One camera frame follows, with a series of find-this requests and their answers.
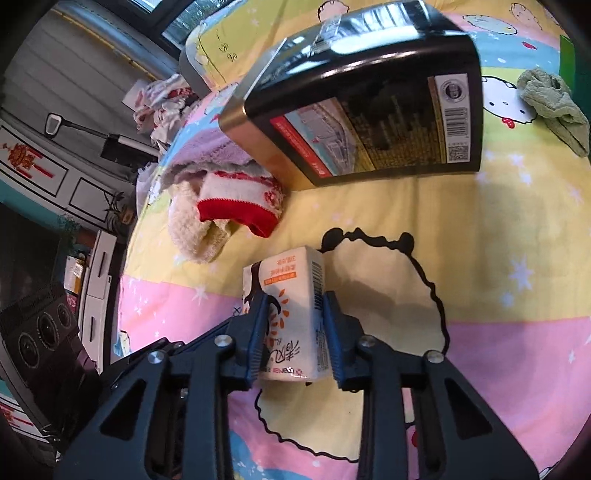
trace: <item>qr code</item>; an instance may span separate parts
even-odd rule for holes
[[[453,145],[449,147],[449,163],[470,161],[469,145]]]

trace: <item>cabinet door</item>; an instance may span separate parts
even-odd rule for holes
[[[115,249],[117,238],[114,235],[100,231],[96,237],[92,250],[90,275],[88,278],[87,295],[102,299],[105,296],[105,286],[109,277],[109,266]]]

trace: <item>red label stripe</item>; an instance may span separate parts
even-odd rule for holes
[[[331,177],[329,169],[322,162],[312,147],[302,138],[302,136],[293,128],[292,124],[283,115],[271,119],[271,124],[275,129],[291,144],[292,147],[301,155],[306,163],[312,167],[316,174],[321,178]]]

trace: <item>red and white sock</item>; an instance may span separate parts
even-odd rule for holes
[[[200,220],[230,219],[267,238],[283,212],[284,194],[276,179],[244,172],[209,172],[199,193]]]

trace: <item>cardboard box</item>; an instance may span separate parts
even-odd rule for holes
[[[64,289],[79,295],[82,289],[82,274],[84,273],[84,260],[68,256],[66,259],[66,271],[64,272]]]
[[[271,357],[260,377],[306,382],[325,377],[329,359],[322,324],[322,254],[299,247],[244,268],[244,312],[260,290],[272,297],[265,339]]]

